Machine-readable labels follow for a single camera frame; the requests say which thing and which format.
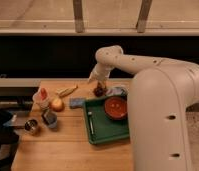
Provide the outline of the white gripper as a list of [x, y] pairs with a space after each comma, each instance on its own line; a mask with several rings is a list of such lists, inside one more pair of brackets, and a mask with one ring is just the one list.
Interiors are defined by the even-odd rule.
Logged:
[[109, 78], [110, 72], [111, 72], [110, 67], [100, 64], [100, 63], [97, 63], [90, 73], [88, 82], [89, 83], [91, 83], [93, 81], [104, 82]]

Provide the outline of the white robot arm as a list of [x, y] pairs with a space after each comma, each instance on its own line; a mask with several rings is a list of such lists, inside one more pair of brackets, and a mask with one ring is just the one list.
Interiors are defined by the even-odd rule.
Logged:
[[199, 102], [199, 65], [126, 55], [118, 46], [96, 51], [89, 80], [104, 82], [118, 68], [133, 75], [127, 109], [134, 171], [192, 171], [186, 108]]

